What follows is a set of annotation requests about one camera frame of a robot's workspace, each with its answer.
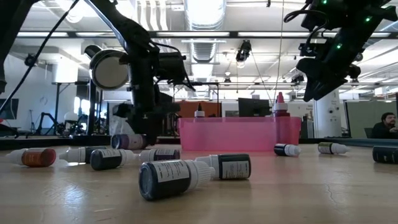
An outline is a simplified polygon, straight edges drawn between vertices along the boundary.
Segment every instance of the ceiling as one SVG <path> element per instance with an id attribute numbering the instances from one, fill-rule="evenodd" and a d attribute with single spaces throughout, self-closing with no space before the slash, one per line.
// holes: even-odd
<path id="1" fill-rule="evenodd" d="M 64 21 L 57 32 L 101 32 L 110 31 L 109 27 L 89 8 L 83 0 L 78 4 L 79 12 L 83 12 L 85 16 L 76 23 Z M 135 13 L 130 0 L 119 0 L 118 8 L 122 13 L 134 17 Z M 143 2 L 146 2 L 146 10 L 142 10 Z M 303 16 L 298 16 L 289 23 L 283 23 L 282 18 L 303 6 L 304 0 L 272 0 L 271 7 L 266 7 L 266 1 L 258 0 L 227 0 L 224 24 L 221 30 L 228 31 L 273 31 L 273 32 L 290 32 L 302 31 L 306 32 L 300 26 Z M 156 16 L 159 25 L 160 3 L 156 3 Z M 56 0 L 36 3 L 31 9 L 27 19 L 21 30 L 23 31 L 49 31 L 58 21 L 59 17 L 65 12 L 65 5 L 71 4 L 70 0 Z M 141 16 L 146 12 L 147 26 L 153 30 L 150 25 L 150 2 L 136 2 L 136 17 L 142 22 Z M 398 0 L 392 0 L 389 4 L 398 5 Z M 183 1 L 168 0 L 166 1 L 166 21 L 169 30 L 188 30 L 184 16 Z M 206 14 L 206 7 L 203 8 L 203 15 Z M 393 28 L 392 22 L 382 21 L 377 31 L 384 31 Z M 191 69 L 190 44 L 185 44 L 188 39 L 171 39 L 170 43 L 174 47 L 187 55 L 188 60 L 185 67 L 189 75 L 194 75 Z M 261 82 L 261 77 L 266 82 L 289 82 L 292 75 L 295 74 L 294 68 L 299 57 L 298 46 L 305 39 L 251 39 L 253 54 L 246 60 L 243 68 L 238 68 L 234 57 L 237 48 L 241 45 L 242 39 L 222 39 L 216 50 L 216 58 L 212 63 L 214 65 L 213 72 L 208 81 L 223 82 L 226 72 L 230 72 L 231 81 L 236 82 Z M 18 38 L 15 46 L 33 47 L 39 46 L 42 39 L 38 38 Z M 396 82 L 398 81 L 398 66 L 396 65 L 398 58 L 398 40 L 381 40 L 374 41 L 374 44 L 368 47 L 364 52 L 364 60 L 359 62 L 362 68 L 361 82 Z M 52 38 L 47 43 L 49 47 L 58 47 L 62 52 L 73 57 L 74 61 L 79 60 L 81 65 L 87 64 L 89 61 L 82 56 L 82 49 L 89 44 L 98 44 L 102 47 L 121 49 L 119 42 L 115 38 L 73 38 L 59 39 Z M 350 93 L 367 93 L 375 89 L 377 86 L 343 86 L 341 92 L 350 91 Z M 264 89 L 264 86 L 240 85 L 240 86 L 223 86 L 224 89 L 240 89 L 252 91 L 253 89 Z"/>

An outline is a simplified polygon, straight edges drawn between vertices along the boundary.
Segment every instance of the bottle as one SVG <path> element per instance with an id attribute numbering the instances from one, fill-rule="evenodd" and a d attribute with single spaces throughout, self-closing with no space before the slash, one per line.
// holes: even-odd
<path id="1" fill-rule="evenodd" d="M 176 149 L 151 149 L 142 151 L 139 154 L 139 161 L 141 163 L 152 161 L 167 161 L 180 159 L 180 157 L 180 151 Z"/>
<path id="2" fill-rule="evenodd" d="M 57 158 L 54 149 L 20 149 L 10 152 L 6 158 L 13 164 L 29 167 L 49 167 Z"/>
<path id="3" fill-rule="evenodd" d="M 398 164 L 398 147 L 374 146 L 373 160 L 381 163 Z"/>
<path id="4" fill-rule="evenodd" d="M 91 153 L 90 165 L 94 170 L 108 170 L 131 164 L 138 155 L 124 149 L 97 149 Z"/>
<path id="5" fill-rule="evenodd" d="M 287 112 L 287 103 L 285 103 L 284 96 L 282 92 L 279 92 L 277 101 L 274 104 L 273 111 L 276 121 L 276 142 L 279 143 L 289 143 L 290 142 L 290 121 L 284 117 L 290 117 L 290 113 Z"/>
<path id="6" fill-rule="evenodd" d="M 139 191 L 148 201 L 172 197 L 207 184 L 214 174 L 206 162 L 145 162 L 139 169 Z"/>
<path id="7" fill-rule="evenodd" d="M 204 118 L 205 117 L 205 112 L 202 110 L 200 103 L 198 105 L 198 109 L 195 111 L 195 117 L 196 118 Z"/>
<path id="8" fill-rule="evenodd" d="M 91 153 L 96 149 L 106 149 L 105 146 L 90 146 L 90 147 L 81 147 L 78 149 L 69 149 L 67 152 L 61 153 L 59 155 L 59 159 L 63 159 L 67 162 L 85 162 L 87 164 L 90 163 Z"/>
<path id="9" fill-rule="evenodd" d="M 195 161 L 206 162 L 215 169 L 215 179 L 247 179 L 251 175 L 251 161 L 248 154 L 222 154 L 197 157 Z"/>
<path id="10" fill-rule="evenodd" d="M 141 134 L 115 134 L 111 138 L 113 149 L 145 149 L 147 147 L 145 136 Z"/>
<path id="11" fill-rule="evenodd" d="M 322 154 L 344 154 L 349 151 L 349 148 L 342 144 L 321 142 L 318 144 L 318 151 Z"/>
<path id="12" fill-rule="evenodd" d="M 301 153 L 301 148 L 289 144 L 276 144 L 274 147 L 274 152 L 278 156 L 299 156 Z"/>

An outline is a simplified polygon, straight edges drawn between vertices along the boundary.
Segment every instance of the wooden table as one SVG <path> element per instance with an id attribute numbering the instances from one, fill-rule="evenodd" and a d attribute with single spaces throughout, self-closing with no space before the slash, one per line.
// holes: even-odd
<path id="1" fill-rule="evenodd" d="M 398 222 L 398 166 L 375 164 L 368 148 L 329 156 L 301 147 L 299 158 L 251 154 L 249 180 L 215 180 L 158 202 L 139 194 L 137 166 L 96 172 L 57 161 L 32 169 L 0 157 L 0 223 Z"/>

